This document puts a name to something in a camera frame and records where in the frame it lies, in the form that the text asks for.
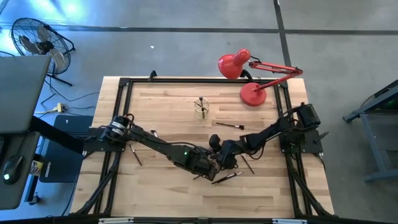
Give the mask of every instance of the red lamp shade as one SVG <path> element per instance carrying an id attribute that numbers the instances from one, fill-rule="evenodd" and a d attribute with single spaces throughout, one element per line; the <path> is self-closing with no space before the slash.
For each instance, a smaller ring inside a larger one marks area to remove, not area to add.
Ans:
<path id="1" fill-rule="evenodd" d="M 221 74 L 229 79 L 237 79 L 241 76 L 243 64 L 250 59 L 250 51 L 241 49 L 236 54 L 228 54 L 218 59 L 218 69 Z"/>

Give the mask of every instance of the fan guard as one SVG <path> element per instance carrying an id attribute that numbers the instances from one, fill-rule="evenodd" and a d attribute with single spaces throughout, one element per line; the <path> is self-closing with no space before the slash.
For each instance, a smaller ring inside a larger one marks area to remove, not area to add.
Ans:
<path id="1" fill-rule="evenodd" d="M 50 55 L 48 72 L 52 74 L 61 74 L 68 69 L 70 52 L 75 49 L 70 40 L 37 19 L 17 19 L 12 25 L 11 38 L 21 55 Z M 72 44 L 71 50 L 64 39 Z"/>

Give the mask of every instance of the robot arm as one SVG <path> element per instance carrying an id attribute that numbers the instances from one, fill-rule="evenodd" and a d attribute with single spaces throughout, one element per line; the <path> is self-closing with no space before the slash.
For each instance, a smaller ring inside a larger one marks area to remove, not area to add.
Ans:
<path id="1" fill-rule="evenodd" d="M 262 149 L 266 142 L 280 133 L 300 129 L 306 131 L 317 128 L 320 124 L 318 116 L 312 105 L 292 108 L 286 112 L 288 115 L 279 118 L 260 133 L 252 133 L 240 136 L 240 140 L 225 140 L 220 145 L 220 138 L 214 134 L 209 140 L 210 150 L 196 146 L 189 142 L 166 142 L 153 134 L 143 130 L 133 123 L 133 119 L 127 116 L 119 116 L 114 119 L 104 132 L 104 139 L 108 142 L 125 144 L 127 141 L 137 141 L 159 153 L 179 168 L 192 174 L 200 175 L 213 180 L 215 175 L 223 169 L 233 169 L 236 166 L 235 155 L 246 153 L 254 155 Z M 301 127 L 294 126 L 292 113 L 297 113 Z"/>

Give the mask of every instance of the wooden table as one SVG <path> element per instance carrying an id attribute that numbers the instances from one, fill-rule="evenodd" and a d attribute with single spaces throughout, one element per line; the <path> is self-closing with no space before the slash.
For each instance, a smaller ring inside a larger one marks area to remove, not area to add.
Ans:
<path id="1" fill-rule="evenodd" d="M 111 121 L 120 77 L 104 77 L 97 103 L 93 127 Z M 292 106 L 307 102 L 304 81 L 288 81 Z M 267 88 L 266 102 L 256 108 L 244 105 L 239 98 L 242 84 L 135 83 L 129 112 L 135 123 L 145 130 L 156 129 L 166 141 L 188 141 L 208 147 L 212 134 L 221 140 L 239 139 L 240 135 L 256 133 L 278 117 L 273 88 Z M 120 113 L 124 107 L 123 93 Z M 208 119 L 194 115 L 193 101 L 204 96 L 210 102 Z M 243 124 L 245 130 L 217 125 L 216 122 Z M 195 175 L 174 167 L 165 156 L 139 143 L 133 146 L 141 159 L 141 167 L 127 147 L 121 158 L 114 195 L 112 216 L 133 217 L 294 217 L 285 157 L 280 153 L 277 138 L 266 144 L 258 161 L 245 156 L 252 174 L 240 156 L 236 156 L 244 174 L 218 185 L 206 179 L 193 180 Z M 96 152 L 83 161 L 71 212 L 88 200 L 98 185 L 104 153 Z M 318 158 L 303 154 L 307 184 L 314 196 L 333 213 L 328 184 Z M 216 179 L 234 170 L 220 172 Z M 104 191 L 106 204 L 108 188 Z M 301 191 L 297 191 L 302 203 Z"/>

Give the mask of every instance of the wire cup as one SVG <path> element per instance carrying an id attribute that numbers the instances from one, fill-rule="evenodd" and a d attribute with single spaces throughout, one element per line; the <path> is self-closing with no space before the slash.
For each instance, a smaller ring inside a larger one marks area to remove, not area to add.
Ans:
<path id="1" fill-rule="evenodd" d="M 206 98 L 200 97 L 194 101 L 195 117 L 206 119 L 209 116 L 210 103 Z"/>

